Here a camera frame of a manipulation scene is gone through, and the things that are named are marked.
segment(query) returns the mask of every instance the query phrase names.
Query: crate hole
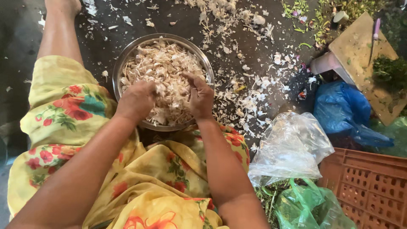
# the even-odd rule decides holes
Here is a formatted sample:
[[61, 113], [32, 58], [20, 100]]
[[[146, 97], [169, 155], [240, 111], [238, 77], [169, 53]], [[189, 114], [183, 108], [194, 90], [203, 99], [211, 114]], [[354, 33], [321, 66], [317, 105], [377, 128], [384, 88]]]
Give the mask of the crate hole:
[[402, 208], [403, 208], [403, 204], [397, 203], [397, 210], [401, 211]]

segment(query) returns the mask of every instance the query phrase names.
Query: fabric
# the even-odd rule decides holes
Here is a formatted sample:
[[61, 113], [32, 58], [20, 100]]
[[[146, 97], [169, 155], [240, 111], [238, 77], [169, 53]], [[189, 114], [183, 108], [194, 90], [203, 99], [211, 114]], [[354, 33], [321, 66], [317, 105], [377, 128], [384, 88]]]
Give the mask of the fabric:
[[[112, 118], [116, 102], [78, 62], [61, 56], [37, 60], [21, 129], [31, 149], [11, 167], [11, 217]], [[248, 171], [243, 136], [220, 125]], [[214, 211], [205, 153], [196, 126], [144, 147], [137, 133], [113, 162], [83, 228], [228, 228]]]

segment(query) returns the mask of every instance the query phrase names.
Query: bowl rim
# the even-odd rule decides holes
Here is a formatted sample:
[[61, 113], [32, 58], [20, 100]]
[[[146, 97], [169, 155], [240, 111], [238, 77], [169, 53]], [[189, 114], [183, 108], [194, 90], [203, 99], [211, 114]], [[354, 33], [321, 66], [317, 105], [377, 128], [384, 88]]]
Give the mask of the bowl rim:
[[[155, 34], [150, 34], [146, 35], [143, 37], [140, 37], [134, 41], [132, 41], [130, 44], [128, 44], [123, 51], [120, 53], [119, 57], [117, 58], [114, 69], [113, 69], [113, 90], [114, 90], [114, 95], [116, 97], [117, 102], [119, 102], [123, 91], [121, 87], [121, 82], [120, 79], [122, 78], [122, 70], [123, 70], [123, 65], [129, 58], [129, 56], [132, 54], [134, 49], [137, 48], [139, 45], [143, 45], [143, 43], [148, 43], [152, 42], [155, 40], [158, 40], [160, 38], [166, 39], [166, 40], [172, 40], [173, 42], [176, 42], [178, 45], [181, 47], [189, 50], [190, 52], [194, 53], [198, 59], [200, 60], [200, 63], [204, 70], [206, 71], [206, 74], [209, 74], [209, 83], [212, 83], [210, 86], [213, 90], [215, 89], [214, 86], [214, 74], [212, 67], [210, 65], [209, 59], [206, 57], [206, 55], [192, 42], [188, 41], [185, 38], [169, 34], [169, 33], [155, 33]], [[163, 126], [163, 125], [153, 125], [151, 122], [147, 120], [141, 121], [138, 125], [140, 127], [144, 127], [150, 130], [156, 130], [156, 131], [162, 131], [162, 132], [168, 132], [168, 131], [176, 131], [176, 130], [182, 130], [190, 125], [195, 124], [195, 119], [192, 118], [191, 120], [188, 120], [185, 123], [182, 124], [177, 124], [175, 126]]]

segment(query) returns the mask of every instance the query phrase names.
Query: woman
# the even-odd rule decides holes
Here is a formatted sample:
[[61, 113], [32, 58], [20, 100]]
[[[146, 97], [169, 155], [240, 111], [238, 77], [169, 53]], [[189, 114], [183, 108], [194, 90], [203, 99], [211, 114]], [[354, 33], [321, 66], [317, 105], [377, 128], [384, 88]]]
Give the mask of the woman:
[[199, 130], [144, 148], [134, 130], [153, 107], [154, 83], [130, 87], [113, 115], [114, 100], [83, 67], [79, 0], [45, 4], [21, 120], [32, 146], [10, 171], [7, 228], [268, 228], [244, 138], [213, 119], [213, 90], [184, 73]]

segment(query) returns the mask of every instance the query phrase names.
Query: plastic bag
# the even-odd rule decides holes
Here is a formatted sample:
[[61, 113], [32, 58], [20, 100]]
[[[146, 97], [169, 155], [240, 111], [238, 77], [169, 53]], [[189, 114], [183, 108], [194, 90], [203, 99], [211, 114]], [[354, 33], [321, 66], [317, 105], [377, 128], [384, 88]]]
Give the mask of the plastic bag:
[[299, 186], [290, 179], [290, 189], [277, 198], [276, 215], [281, 229], [320, 228], [356, 229], [345, 216], [334, 193], [304, 179], [308, 186]]
[[370, 104], [343, 81], [323, 84], [315, 96], [314, 116], [327, 134], [350, 135], [361, 145], [394, 146], [393, 140], [368, 128]]
[[254, 187], [291, 177], [320, 178], [318, 163], [334, 152], [311, 113], [281, 113], [264, 134], [247, 174]]
[[398, 117], [389, 126], [383, 125], [378, 119], [372, 119], [370, 125], [372, 130], [394, 139], [394, 147], [372, 147], [371, 152], [407, 157], [407, 117]]

